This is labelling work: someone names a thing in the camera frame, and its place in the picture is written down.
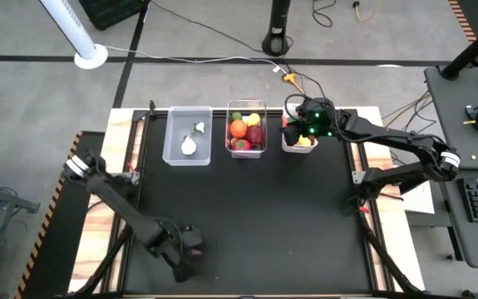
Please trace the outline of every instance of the orange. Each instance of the orange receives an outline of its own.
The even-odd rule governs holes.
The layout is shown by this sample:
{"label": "orange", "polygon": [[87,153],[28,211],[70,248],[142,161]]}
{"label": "orange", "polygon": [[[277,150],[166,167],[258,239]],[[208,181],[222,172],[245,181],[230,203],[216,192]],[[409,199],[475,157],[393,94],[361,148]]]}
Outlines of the orange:
{"label": "orange", "polygon": [[229,132],[236,139],[241,139],[246,135],[248,126],[242,120],[234,120],[229,127]]}

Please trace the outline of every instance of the wooden table frame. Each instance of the wooden table frame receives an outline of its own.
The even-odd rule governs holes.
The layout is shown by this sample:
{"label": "wooden table frame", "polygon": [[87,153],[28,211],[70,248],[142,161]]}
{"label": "wooden table frame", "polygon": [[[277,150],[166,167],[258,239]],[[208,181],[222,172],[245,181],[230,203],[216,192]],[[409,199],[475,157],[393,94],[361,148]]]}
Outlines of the wooden table frame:
{"label": "wooden table frame", "polygon": [[[358,115],[368,119],[374,125],[382,125],[381,115],[377,107],[338,107],[339,109],[354,109]],[[128,147],[130,134],[135,135],[131,153],[131,165],[136,168],[139,160],[140,144],[143,140],[144,121],[136,122],[132,129],[133,115],[136,110],[148,109],[112,109],[107,123],[106,135],[102,146],[101,156],[106,161],[106,171],[109,173],[121,173],[126,170],[126,148]],[[389,169],[392,167],[392,158],[387,147],[372,143],[365,143],[364,148],[366,160],[369,167]],[[352,144],[352,156],[355,163],[355,170],[362,170],[362,161],[359,158],[359,146]],[[392,196],[399,196],[398,187],[387,186],[383,193]],[[90,205],[99,199],[91,196]],[[388,253],[408,277],[413,285],[425,289],[421,277],[420,267],[417,261],[416,251],[412,243],[411,232],[408,227],[407,216],[403,203],[400,200],[380,196],[377,200],[377,209],[381,222],[382,236]],[[76,256],[76,262],[72,271],[69,292],[74,292],[82,287],[89,276],[95,271],[102,258],[106,255],[111,239],[111,227],[114,213],[105,204],[95,206],[86,216],[81,241]],[[367,215],[368,223],[375,231],[374,222],[370,214]],[[372,253],[376,285],[378,290],[386,290],[388,280],[385,278],[383,266],[375,250],[369,245]],[[117,254],[113,267],[109,291],[116,290],[118,275],[121,264],[122,250]],[[395,283],[395,290],[401,292],[401,288]]]}

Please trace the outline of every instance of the floor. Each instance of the floor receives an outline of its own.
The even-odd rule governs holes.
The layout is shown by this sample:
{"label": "floor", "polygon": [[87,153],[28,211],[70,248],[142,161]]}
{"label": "floor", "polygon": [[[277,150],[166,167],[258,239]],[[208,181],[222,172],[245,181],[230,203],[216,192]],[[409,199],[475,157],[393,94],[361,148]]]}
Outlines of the floor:
{"label": "floor", "polygon": [[[78,1],[69,3],[95,42],[130,47],[137,16],[101,32],[88,22]],[[158,3],[258,49],[268,26],[269,1]],[[294,44],[287,58],[332,59],[332,64],[354,60],[355,66],[295,66],[318,80],[336,105],[377,105],[386,115],[426,91],[424,67],[368,66],[370,61],[446,61],[468,45],[447,0],[384,0],[381,11],[368,23],[357,22],[351,3],[339,0],[326,11],[332,28],[314,22],[311,1],[292,1],[288,18]],[[362,14],[371,13],[374,5],[375,1],[362,1]],[[155,6],[150,6],[138,49],[154,56],[264,57]],[[73,54],[38,1],[0,2],[0,55]],[[110,56],[126,55],[110,51]],[[116,95],[121,107],[146,107],[149,100],[160,107],[224,106],[238,98],[281,106],[288,94],[296,92],[272,73],[270,65],[136,63],[126,89],[117,94],[124,67],[124,63],[109,62],[83,71],[70,62],[0,62],[0,186],[16,189],[25,199],[47,203],[75,133],[103,131]],[[312,96],[320,95],[308,82],[305,89]],[[422,114],[436,119],[432,105]],[[402,128],[408,117],[404,115],[392,127]],[[425,125],[424,120],[415,120],[410,128],[419,130]],[[426,132],[441,135],[438,124]],[[415,159],[397,153],[404,161]],[[0,254],[0,297],[15,292],[45,211],[43,204],[38,214],[20,213],[12,222]],[[444,259],[452,251],[445,229],[414,228],[411,233],[429,291],[443,295],[458,295],[465,288],[478,291],[478,269]]]}

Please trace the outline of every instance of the yellow and black tape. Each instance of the yellow and black tape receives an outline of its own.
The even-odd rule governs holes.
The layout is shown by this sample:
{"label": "yellow and black tape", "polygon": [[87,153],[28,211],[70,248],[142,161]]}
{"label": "yellow and black tape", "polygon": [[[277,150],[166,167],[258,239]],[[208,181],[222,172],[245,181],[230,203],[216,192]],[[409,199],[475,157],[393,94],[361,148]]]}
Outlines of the yellow and black tape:
{"label": "yellow and black tape", "polygon": [[458,4],[457,0],[448,0],[449,5],[451,5],[451,9],[453,9],[453,12],[455,13],[455,17],[460,23],[462,30],[464,31],[464,34],[466,35],[466,38],[468,39],[468,42],[473,42],[477,37],[475,36],[475,33],[473,33],[473,30],[471,30],[470,23],[468,23],[468,20],[466,19],[466,16],[462,12],[461,6]]}
{"label": "yellow and black tape", "polygon": [[[72,141],[71,151],[69,152],[67,159],[70,159],[76,153],[76,147],[78,146],[78,143],[80,142],[80,138],[81,138],[81,132],[76,134],[76,137],[74,137],[74,141]],[[50,203],[48,204],[47,213],[45,214],[45,220],[43,220],[41,227],[39,228],[39,233],[37,234],[37,240],[33,244],[32,252],[30,253],[30,258],[28,259],[28,262],[26,263],[26,268],[24,269],[24,273],[21,276],[21,281],[19,282],[19,285],[17,287],[17,292],[15,293],[15,296],[13,297],[14,299],[22,298],[28,279],[30,279],[30,273],[32,272],[33,264],[37,260],[37,255],[39,254],[39,249],[41,248],[42,241],[44,240],[45,235],[47,234],[48,225],[50,224],[52,215],[54,214],[54,210],[56,209],[57,200],[59,199],[59,195],[62,192],[64,182],[65,182],[65,179],[60,174],[60,178],[57,181],[54,195],[52,195],[52,199],[50,200]]]}

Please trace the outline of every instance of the wooden board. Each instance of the wooden board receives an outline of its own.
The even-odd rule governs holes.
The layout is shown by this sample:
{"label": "wooden board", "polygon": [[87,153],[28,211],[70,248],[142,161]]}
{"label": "wooden board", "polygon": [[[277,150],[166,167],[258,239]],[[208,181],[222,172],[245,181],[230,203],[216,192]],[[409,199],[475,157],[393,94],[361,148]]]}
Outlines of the wooden board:
{"label": "wooden board", "polygon": [[[359,116],[370,120],[374,125],[382,125],[378,107],[340,108],[355,109]],[[111,110],[104,145],[102,146],[101,152],[101,156],[106,160],[107,171],[110,173],[122,172],[131,127],[131,117],[134,110],[144,109]],[[139,154],[141,135],[142,125],[139,125],[136,133],[133,159],[131,162],[133,167],[137,167],[136,161]],[[393,166],[390,151],[387,147],[365,143],[364,148],[366,150],[367,161],[370,167],[389,169]],[[356,145],[352,145],[352,151],[357,170],[359,170],[361,165]],[[399,189],[393,186],[387,186],[382,192],[393,196],[400,196]],[[97,199],[91,197],[90,204],[95,201],[97,201]],[[402,201],[381,196],[377,199],[377,206],[388,253],[392,256],[394,262],[399,266],[412,284],[421,290],[425,289]],[[105,204],[100,204],[94,207],[87,214],[83,234],[81,235],[80,247],[78,248],[78,254],[76,256],[76,263],[72,272],[69,292],[77,291],[82,287],[87,278],[100,264],[101,259],[106,255],[111,233],[111,225],[113,223],[113,215],[114,213]],[[373,223],[370,217],[368,217],[368,222],[373,228]],[[113,267],[114,271],[111,275],[111,290],[116,288],[120,256],[121,253],[117,256],[116,263]],[[382,274],[381,260],[374,250],[372,250],[372,257],[377,276],[377,285],[379,289],[385,290],[386,284],[385,277]],[[397,284],[396,289],[401,291],[401,288]]]}

